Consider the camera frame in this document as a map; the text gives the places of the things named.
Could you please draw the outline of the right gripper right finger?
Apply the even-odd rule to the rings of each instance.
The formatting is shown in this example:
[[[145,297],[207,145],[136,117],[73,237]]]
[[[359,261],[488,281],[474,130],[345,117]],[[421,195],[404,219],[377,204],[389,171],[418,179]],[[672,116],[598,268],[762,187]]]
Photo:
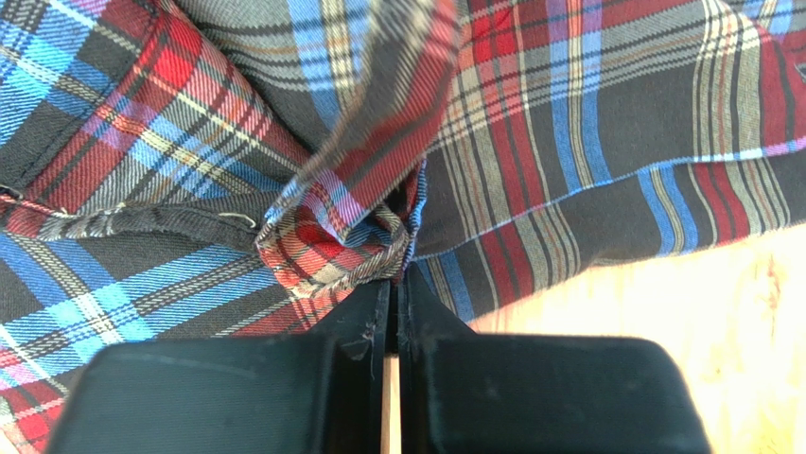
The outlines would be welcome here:
[[[418,268],[397,290],[406,453],[708,453],[683,375],[650,340],[474,332]]]

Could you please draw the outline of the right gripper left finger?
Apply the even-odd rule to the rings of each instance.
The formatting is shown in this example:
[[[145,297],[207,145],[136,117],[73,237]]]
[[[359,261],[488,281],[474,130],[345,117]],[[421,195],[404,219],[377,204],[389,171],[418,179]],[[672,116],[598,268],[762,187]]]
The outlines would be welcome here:
[[[358,287],[303,334],[101,350],[50,453],[378,453],[391,286]]]

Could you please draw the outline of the plaid long sleeve shirt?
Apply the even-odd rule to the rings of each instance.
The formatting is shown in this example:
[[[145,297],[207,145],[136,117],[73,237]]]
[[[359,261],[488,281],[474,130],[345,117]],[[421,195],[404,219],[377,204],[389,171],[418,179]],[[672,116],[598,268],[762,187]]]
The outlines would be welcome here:
[[[805,219],[801,1],[5,1],[1,430],[123,341],[473,320]]]

